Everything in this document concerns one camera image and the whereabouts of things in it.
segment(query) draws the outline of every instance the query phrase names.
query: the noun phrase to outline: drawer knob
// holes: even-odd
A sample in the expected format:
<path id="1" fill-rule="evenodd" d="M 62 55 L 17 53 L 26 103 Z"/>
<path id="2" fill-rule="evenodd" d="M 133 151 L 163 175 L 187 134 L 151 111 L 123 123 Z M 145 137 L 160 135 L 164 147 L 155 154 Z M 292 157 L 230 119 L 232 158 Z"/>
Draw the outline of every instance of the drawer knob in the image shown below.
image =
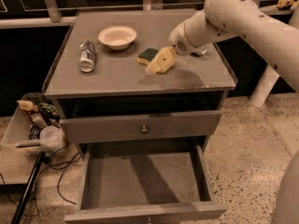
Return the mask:
<path id="1" fill-rule="evenodd" d="M 147 126 L 143 125 L 142 128 L 141 128 L 141 133 L 145 134 L 149 131 L 149 129 L 147 128 Z"/>

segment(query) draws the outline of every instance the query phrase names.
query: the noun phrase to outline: closed drawer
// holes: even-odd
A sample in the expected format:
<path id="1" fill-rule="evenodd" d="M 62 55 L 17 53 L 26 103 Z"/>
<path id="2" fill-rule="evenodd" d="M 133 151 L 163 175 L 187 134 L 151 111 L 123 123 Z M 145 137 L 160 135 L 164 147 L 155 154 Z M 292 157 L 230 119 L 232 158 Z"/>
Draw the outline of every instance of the closed drawer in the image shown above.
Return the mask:
<path id="1" fill-rule="evenodd" d="M 195 137 L 89 144 L 78 211 L 67 223 L 168 223 L 218 218 Z"/>
<path id="2" fill-rule="evenodd" d="M 120 140 L 211 135 L 220 110 L 132 116 L 62 119 L 70 142 L 75 144 Z"/>

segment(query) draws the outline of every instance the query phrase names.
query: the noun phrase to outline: speckled floor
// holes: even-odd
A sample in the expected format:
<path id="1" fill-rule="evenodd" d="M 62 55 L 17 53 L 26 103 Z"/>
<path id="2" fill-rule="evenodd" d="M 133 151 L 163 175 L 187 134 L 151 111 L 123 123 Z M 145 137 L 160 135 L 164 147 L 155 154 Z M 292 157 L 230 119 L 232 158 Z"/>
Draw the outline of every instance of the speckled floor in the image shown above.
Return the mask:
<path id="1" fill-rule="evenodd" d="M 280 179 L 299 148 L 299 95 L 270 95 L 257 108 L 247 97 L 228 98 L 224 102 L 220 124 L 210 138 L 204 154 L 206 167 L 218 203 L 227 211 L 216 220 L 189 221 L 184 224 L 271 223 Z M 10 118 L 0 118 L 2 137 Z M 68 149 L 69 160 L 76 150 Z M 13 147 L 0 147 L 0 173 L 7 183 L 26 181 L 34 160 Z M 81 180 L 82 161 L 69 168 L 61 185 L 64 196 L 76 202 Z M 64 215 L 75 206 L 60 198 L 56 184 L 61 171 L 48 170 L 39 180 L 38 217 L 24 217 L 21 223 L 64 223 Z M 0 195 L 0 223 L 10 223 L 15 206 Z M 31 200 L 26 212 L 34 214 Z"/>

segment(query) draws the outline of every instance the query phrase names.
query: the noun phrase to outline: gray tabletop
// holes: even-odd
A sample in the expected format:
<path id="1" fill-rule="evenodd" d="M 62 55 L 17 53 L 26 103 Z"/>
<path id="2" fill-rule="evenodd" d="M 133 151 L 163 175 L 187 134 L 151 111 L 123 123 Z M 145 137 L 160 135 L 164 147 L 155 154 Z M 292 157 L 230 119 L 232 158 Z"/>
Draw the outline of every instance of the gray tabletop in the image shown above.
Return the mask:
<path id="1" fill-rule="evenodd" d="M 46 97 L 79 98 L 233 89 L 235 77 L 212 44 L 202 57 L 179 57 L 164 74 L 148 76 L 146 66 L 137 63 L 137 56 L 145 49 L 169 46 L 171 31 L 193 14 L 192 9 L 80 12 L 45 91 Z M 103 29 L 115 25 L 136 30 L 135 42 L 125 50 L 111 50 L 97 40 Z M 91 73 L 82 73 L 78 68 L 79 44 L 86 39 L 96 44 L 96 64 Z"/>

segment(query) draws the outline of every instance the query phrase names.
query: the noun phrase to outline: green sponge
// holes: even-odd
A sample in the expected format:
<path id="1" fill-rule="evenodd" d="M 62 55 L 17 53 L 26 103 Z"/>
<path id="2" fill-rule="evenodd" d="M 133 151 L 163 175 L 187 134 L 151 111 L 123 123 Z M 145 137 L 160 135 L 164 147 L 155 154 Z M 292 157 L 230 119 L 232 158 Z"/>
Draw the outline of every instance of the green sponge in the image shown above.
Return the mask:
<path id="1" fill-rule="evenodd" d="M 138 55 L 137 62 L 149 65 L 151 60 L 155 58 L 158 52 L 159 50 L 157 49 L 146 49 Z"/>

